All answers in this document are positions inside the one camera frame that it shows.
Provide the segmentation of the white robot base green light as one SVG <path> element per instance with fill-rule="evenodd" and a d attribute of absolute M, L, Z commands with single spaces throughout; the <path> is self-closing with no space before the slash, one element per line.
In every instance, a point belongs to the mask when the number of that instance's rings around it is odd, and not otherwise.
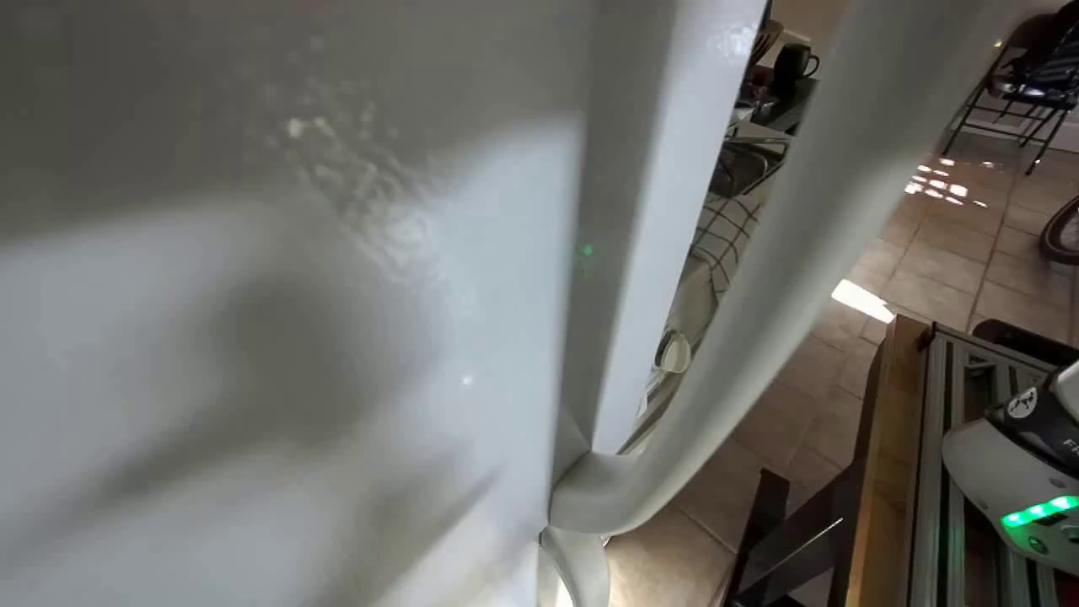
<path fill-rule="evenodd" d="M 943 468 L 1022 558 L 1079 578 L 1079 363 L 943 436 Z"/>

